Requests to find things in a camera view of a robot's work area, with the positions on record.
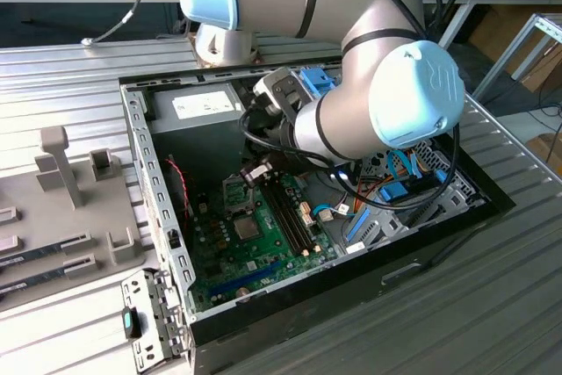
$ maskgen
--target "aluminum workbench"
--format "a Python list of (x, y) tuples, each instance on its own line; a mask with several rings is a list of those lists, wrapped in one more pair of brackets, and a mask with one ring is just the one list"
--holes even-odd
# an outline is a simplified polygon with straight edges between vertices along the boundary
[[(307, 41), (259, 43), (265, 62), (339, 54)], [(195, 67), (181, 40), (0, 50), (0, 176), (34, 169), (43, 126), (65, 125), (71, 159), (111, 148), (126, 165), (143, 266), (156, 266), (118, 77)], [(223, 373), (559, 373), (562, 181), (471, 99), (461, 135), (517, 207), (432, 271)], [(119, 289), (134, 271), (0, 313), (0, 373), (134, 375)], [(185, 368), (180, 360), (157, 373)]]

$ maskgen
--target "blue connector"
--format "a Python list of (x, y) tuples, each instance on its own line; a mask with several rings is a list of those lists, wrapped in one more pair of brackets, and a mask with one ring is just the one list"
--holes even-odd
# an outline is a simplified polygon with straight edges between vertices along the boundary
[(322, 68), (302, 69), (300, 77), (316, 98), (324, 97), (328, 91), (335, 88), (334, 79), (330, 78)]
[(383, 186), (378, 190), (378, 192), (386, 202), (390, 202), (393, 199), (407, 195), (406, 188), (400, 182), (395, 182), (393, 184)]

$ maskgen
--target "green circuit board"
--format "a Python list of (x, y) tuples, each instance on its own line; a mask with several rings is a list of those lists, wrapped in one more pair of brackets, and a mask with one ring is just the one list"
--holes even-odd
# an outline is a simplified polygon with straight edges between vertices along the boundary
[[(295, 178), (285, 175), (279, 183), (288, 204), (298, 211), (306, 199)], [(311, 227), (302, 224), (314, 246), (295, 253), (259, 188), (251, 193), (254, 212), (234, 215), (226, 212), (225, 206), (246, 201), (248, 188), (241, 179), (238, 185), (230, 183), (227, 188), (226, 196), (223, 188), (206, 192), (207, 212), (196, 214), (190, 223), (191, 241), (187, 243), (196, 273), (191, 293), (198, 312), (337, 258), (320, 222)]]

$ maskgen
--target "motherboard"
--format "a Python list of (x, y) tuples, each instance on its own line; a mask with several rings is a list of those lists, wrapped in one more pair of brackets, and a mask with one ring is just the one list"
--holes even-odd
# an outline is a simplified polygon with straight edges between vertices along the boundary
[(294, 177), (275, 177), (253, 190), (230, 177), (198, 201), (186, 239), (198, 312), (337, 258)]

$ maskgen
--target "ram slot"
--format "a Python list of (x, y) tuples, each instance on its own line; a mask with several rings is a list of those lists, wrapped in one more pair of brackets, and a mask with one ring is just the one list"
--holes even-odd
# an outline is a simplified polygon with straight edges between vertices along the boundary
[(269, 181), (261, 186), (261, 191), (273, 212), (275, 221), (289, 242), (292, 253), (297, 256), (304, 250), (313, 248), (308, 232), (279, 181)]

